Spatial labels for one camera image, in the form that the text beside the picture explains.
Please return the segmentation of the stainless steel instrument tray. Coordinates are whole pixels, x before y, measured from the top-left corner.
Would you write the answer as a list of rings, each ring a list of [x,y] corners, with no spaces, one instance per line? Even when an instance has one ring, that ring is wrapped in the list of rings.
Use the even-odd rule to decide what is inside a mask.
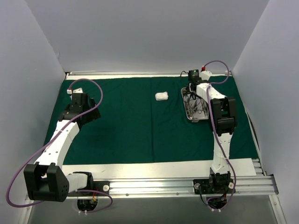
[[[183,94],[186,92],[185,90],[186,87],[183,87],[181,89],[181,96],[183,98]],[[197,100],[201,99],[204,103],[204,106],[205,106],[205,114],[197,114],[195,117],[192,117],[191,114],[190,114],[190,110],[187,108],[186,106],[186,103],[183,101],[183,105],[184,105],[184,108],[185,108],[185,113],[186,113],[186,116],[187,116],[187,119],[191,122],[199,122],[200,120],[208,120],[209,118],[209,111],[208,111],[208,105],[207,103],[204,101],[204,99],[202,98],[197,98]]]

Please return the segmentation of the white gauze pad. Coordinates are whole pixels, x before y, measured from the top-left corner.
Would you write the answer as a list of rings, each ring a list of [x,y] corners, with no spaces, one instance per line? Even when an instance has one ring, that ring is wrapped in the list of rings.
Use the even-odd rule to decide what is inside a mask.
[[[168,92],[158,92],[155,94],[156,101],[164,101],[168,99]]]

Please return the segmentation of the dark green surgical cloth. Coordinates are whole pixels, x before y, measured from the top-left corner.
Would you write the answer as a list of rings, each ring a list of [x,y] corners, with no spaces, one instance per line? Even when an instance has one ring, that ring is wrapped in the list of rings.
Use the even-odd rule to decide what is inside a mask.
[[[100,79],[62,83],[46,140],[70,103],[68,87],[82,88],[100,104],[101,118],[83,125],[65,157],[65,165],[200,161],[213,158],[209,121],[190,122],[181,89],[186,77]],[[155,94],[168,92],[156,101]]]

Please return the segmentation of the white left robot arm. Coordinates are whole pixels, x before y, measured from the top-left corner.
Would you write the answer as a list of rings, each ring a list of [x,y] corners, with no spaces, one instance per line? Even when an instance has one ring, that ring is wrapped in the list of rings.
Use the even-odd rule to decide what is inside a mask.
[[[78,190],[88,196],[94,191],[90,172],[64,174],[62,166],[67,152],[83,125],[100,118],[95,100],[82,88],[75,89],[71,103],[59,116],[49,145],[34,164],[24,168],[28,196],[33,201],[63,202],[69,193]]]

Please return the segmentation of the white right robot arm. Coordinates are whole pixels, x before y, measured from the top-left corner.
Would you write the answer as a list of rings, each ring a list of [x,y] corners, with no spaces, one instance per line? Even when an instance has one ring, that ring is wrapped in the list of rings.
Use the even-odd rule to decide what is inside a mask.
[[[211,122],[214,136],[214,157],[207,186],[210,191],[217,193],[224,188],[224,183],[234,183],[230,172],[235,175],[235,171],[229,161],[229,151],[237,126],[236,103],[234,98],[219,93],[207,82],[208,73],[204,69],[188,71],[189,85],[186,87],[186,94],[201,101],[202,109],[209,110],[206,119]]]

